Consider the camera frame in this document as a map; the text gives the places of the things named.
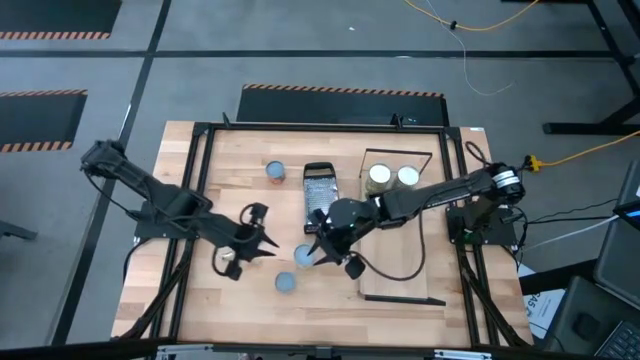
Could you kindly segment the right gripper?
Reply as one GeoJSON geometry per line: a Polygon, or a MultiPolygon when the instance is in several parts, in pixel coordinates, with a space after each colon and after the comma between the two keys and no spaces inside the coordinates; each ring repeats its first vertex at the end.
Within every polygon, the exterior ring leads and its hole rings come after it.
{"type": "Polygon", "coordinates": [[[379,218],[378,206],[373,201],[339,199],[322,214],[320,230],[307,254],[321,248],[326,253],[323,258],[326,263],[341,265],[349,259],[351,245],[370,232],[379,218]]]}

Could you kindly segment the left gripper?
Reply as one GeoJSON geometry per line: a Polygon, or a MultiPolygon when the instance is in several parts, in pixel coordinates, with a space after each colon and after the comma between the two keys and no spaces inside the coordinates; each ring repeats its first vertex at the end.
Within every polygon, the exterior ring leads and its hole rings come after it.
{"type": "Polygon", "coordinates": [[[232,242],[232,249],[235,252],[235,258],[238,261],[242,260],[251,262],[253,259],[258,260],[265,257],[274,257],[274,253],[260,249],[261,240],[271,246],[279,248],[279,245],[265,232],[263,232],[263,227],[261,225],[240,225],[237,228],[232,242]]]}

